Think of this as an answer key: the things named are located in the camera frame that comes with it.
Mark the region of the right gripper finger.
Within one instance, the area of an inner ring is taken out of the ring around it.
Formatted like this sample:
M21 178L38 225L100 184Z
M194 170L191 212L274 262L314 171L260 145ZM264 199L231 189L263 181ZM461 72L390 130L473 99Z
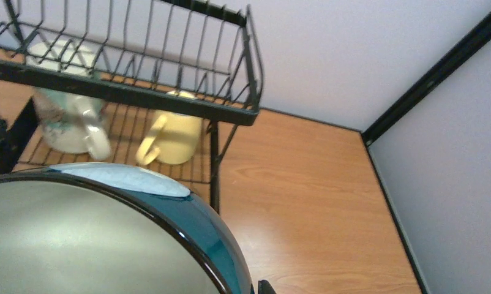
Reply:
M257 290L258 294L276 294L276 291L267 280L258 281Z

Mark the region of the yellow mug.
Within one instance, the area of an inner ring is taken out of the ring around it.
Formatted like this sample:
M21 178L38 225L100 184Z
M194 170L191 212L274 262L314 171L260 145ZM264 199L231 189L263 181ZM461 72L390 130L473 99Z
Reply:
M188 162L195 154L202 124L201 117L156 110L138 147L136 162L143 166L155 160L169 165Z

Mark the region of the dark teal spotted bowl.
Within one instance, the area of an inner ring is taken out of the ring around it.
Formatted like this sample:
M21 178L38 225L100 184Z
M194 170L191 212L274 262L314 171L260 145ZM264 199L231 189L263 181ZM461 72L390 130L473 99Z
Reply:
M57 164L0 175L0 293L253 293L222 218L145 168Z

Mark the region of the black wire dish rack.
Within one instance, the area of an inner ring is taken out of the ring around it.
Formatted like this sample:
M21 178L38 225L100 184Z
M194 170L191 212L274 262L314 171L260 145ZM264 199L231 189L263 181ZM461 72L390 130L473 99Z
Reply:
M0 81L103 100L111 162L130 162L154 110L201 118L194 159L154 164L207 184L220 208L219 124L251 126L264 69L250 6L210 1L0 1Z

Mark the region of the white floral mug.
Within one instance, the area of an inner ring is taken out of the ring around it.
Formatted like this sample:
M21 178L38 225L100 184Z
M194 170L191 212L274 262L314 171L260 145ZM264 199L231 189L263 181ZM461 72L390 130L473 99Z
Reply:
M98 77L92 73L95 53L85 45L58 40L40 42L28 50L26 63L63 74ZM46 144L68 154L88 153L95 160L105 160L111 145L103 118L102 99L66 91L34 89L33 101Z

